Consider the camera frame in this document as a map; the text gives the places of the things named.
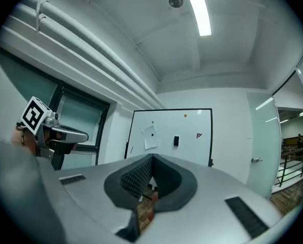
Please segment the thick white ceiling pipe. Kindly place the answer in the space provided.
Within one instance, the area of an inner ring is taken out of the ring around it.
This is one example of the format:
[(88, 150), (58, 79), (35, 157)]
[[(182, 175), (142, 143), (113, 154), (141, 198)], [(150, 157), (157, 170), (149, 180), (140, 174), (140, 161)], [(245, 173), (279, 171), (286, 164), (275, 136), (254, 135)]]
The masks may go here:
[(122, 70), (130, 79), (138, 84), (160, 107), (164, 107), (156, 94), (145, 84), (145, 82), (102, 40), (97, 38), (91, 31), (77, 20), (45, 0), (22, 0), (28, 6), (40, 5), (39, 11), (50, 17), (69, 31), (77, 35), (91, 47), (106, 54), (106, 58)]

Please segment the white paper sheet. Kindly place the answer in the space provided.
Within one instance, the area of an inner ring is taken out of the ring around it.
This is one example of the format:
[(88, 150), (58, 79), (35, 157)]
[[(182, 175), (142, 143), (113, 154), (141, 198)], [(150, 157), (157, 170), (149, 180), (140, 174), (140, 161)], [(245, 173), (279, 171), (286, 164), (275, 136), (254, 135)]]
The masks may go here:
[(158, 138), (157, 138), (156, 128), (154, 125), (143, 129), (142, 135), (143, 135), (145, 150), (158, 147)]

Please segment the frosted glass door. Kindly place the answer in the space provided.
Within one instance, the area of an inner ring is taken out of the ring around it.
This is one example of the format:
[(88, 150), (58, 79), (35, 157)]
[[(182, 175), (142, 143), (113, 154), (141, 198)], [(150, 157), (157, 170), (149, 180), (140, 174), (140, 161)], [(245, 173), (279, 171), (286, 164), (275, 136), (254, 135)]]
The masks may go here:
[(281, 126), (278, 109), (272, 95), (247, 93), (252, 123), (252, 158), (247, 186), (269, 199), (276, 181), (281, 156)]

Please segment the black framed whiteboard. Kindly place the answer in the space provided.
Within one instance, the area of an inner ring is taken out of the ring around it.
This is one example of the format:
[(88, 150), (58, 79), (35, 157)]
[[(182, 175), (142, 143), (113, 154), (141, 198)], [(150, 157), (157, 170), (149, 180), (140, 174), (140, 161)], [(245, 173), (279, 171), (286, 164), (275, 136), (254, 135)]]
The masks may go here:
[[(158, 147), (144, 149), (142, 130), (154, 125)], [(174, 137), (179, 145), (174, 146)], [(210, 108), (136, 110), (133, 113), (125, 158), (159, 154), (213, 166), (213, 111)]]

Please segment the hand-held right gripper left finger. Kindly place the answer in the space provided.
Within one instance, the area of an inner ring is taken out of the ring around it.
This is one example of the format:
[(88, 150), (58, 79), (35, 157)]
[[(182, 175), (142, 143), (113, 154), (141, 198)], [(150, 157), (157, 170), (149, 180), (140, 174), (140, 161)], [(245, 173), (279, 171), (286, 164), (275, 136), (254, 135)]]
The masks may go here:
[(108, 175), (104, 190), (116, 207), (135, 209), (151, 178), (152, 155), (148, 154)]

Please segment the white pipe bracket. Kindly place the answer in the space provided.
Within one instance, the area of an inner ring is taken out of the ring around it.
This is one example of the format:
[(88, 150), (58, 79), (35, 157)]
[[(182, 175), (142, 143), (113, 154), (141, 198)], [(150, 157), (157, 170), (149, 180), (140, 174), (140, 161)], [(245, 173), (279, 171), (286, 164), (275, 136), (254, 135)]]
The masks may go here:
[(45, 6), (47, 4), (47, 0), (37, 0), (36, 4), (36, 33), (38, 34), (40, 32), (40, 21), (42, 18), (45, 17), (44, 10)]

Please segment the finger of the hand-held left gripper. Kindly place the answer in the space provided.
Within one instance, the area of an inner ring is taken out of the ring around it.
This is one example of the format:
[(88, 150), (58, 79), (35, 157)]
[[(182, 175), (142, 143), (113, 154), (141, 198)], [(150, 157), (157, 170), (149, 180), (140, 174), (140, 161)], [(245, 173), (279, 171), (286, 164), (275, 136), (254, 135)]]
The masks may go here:
[(88, 134), (68, 126), (56, 125), (51, 128), (51, 140), (61, 142), (86, 142), (88, 141)]

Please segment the long ceiling light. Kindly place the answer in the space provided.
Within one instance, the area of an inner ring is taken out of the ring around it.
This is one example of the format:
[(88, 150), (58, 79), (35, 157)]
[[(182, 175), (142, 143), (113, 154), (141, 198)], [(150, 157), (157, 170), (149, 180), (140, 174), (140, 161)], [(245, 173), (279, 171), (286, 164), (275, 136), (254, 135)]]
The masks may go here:
[(190, 0), (200, 36), (211, 35), (211, 25), (205, 0)]

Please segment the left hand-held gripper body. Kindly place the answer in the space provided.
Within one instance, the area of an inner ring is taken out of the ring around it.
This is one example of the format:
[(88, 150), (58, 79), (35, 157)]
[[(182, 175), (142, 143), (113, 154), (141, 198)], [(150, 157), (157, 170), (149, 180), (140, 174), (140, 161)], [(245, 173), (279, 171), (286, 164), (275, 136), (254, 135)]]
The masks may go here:
[(76, 143), (51, 140), (51, 128), (56, 125), (60, 125), (58, 114), (37, 97), (31, 97), (20, 117), (20, 126), (34, 135), (37, 157), (48, 159), (55, 170), (60, 170), (65, 155), (75, 148)]

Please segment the black framed glass partition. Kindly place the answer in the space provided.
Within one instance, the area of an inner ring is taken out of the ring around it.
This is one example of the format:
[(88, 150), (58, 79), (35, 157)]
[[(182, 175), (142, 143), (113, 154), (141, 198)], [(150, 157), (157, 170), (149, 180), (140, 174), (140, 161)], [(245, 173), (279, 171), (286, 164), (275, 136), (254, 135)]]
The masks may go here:
[(52, 160), (54, 169), (97, 165), (109, 104), (45, 74), (2, 48), (0, 66), (16, 92), (20, 93), (22, 106), (35, 96), (60, 115), (62, 125), (88, 133), (88, 141), (79, 144), (70, 154)]

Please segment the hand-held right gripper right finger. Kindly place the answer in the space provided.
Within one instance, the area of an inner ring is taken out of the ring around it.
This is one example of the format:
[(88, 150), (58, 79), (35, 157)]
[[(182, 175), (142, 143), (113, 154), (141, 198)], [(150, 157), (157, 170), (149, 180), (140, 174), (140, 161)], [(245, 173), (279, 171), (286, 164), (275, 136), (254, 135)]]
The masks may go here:
[(155, 212), (180, 210), (197, 191), (197, 179), (191, 171), (158, 154), (152, 157), (152, 177), (158, 189)]

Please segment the black metal railing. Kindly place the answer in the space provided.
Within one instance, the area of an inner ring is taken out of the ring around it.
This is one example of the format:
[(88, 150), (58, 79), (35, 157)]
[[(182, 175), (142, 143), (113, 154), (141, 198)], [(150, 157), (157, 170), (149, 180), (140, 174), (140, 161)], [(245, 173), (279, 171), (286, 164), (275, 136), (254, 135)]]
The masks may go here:
[(303, 148), (283, 153), (272, 192), (287, 189), (301, 180), (303, 180)]

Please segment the thin white ceiling pipe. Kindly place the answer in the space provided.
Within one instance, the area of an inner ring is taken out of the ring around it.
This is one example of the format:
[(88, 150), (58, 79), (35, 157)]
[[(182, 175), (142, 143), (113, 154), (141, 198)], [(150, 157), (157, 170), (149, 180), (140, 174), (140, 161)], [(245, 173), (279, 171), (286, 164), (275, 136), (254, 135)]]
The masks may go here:
[[(18, 20), (20, 23), (36, 31), (36, 12), (34, 9), (24, 5), (18, 4), (10, 13), (9, 19)], [(40, 21), (40, 32), (56, 41), (79, 56), (88, 60), (96, 67), (106, 72), (113, 79), (120, 82), (128, 90), (132, 91), (139, 98), (146, 101), (153, 108), (161, 108), (157, 102), (153, 100), (142, 88), (130, 79), (122, 70), (106, 58), (106, 54), (91, 47), (77, 35), (63, 27), (50, 17), (46, 16)]]
[(148, 109), (150, 105), (124, 88), (96, 66), (85, 62), (59, 45), (46, 50), (20, 33), (3, 26), (0, 47), (43, 72), (108, 103), (118, 102), (130, 110)]

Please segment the person's left forearm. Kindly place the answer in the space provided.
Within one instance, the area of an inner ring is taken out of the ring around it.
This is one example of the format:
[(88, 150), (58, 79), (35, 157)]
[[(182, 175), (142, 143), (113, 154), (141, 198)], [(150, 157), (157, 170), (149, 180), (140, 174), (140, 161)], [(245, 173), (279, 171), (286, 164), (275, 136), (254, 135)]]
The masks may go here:
[(30, 130), (16, 126), (11, 137), (11, 142), (26, 148), (32, 155), (37, 156), (36, 140)]

